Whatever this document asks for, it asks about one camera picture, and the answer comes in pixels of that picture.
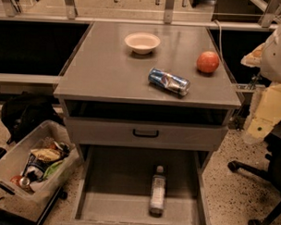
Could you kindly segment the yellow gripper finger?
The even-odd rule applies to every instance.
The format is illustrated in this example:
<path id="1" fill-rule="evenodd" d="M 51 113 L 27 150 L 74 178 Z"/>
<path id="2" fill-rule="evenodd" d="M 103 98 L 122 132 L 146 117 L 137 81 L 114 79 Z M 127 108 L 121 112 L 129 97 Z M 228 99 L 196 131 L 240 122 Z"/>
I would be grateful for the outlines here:
<path id="1" fill-rule="evenodd" d="M 241 59 L 241 64 L 248 68 L 259 68 L 261 66 L 262 52 L 264 49 L 264 43 L 255 47 L 249 54 L 245 55 Z"/>
<path id="2" fill-rule="evenodd" d="M 258 88 L 250 101 L 242 133 L 246 144 L 257 144 L 281 121 L 281 84 Z"/>

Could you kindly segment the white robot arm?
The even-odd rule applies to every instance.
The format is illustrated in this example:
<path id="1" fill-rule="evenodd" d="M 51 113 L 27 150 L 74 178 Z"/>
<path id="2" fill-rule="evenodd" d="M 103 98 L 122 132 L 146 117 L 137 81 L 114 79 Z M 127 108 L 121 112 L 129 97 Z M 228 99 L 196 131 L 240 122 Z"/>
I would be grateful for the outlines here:
<path id="1" fill-rule="evenodd" d="M 257 144 L 281 121 L 281 23 L 266 41 L 241 59 L 249 68 L 259 68 L 260 75 L 271 83 L 257 89 L 250 101 L 242 138 Z"/>

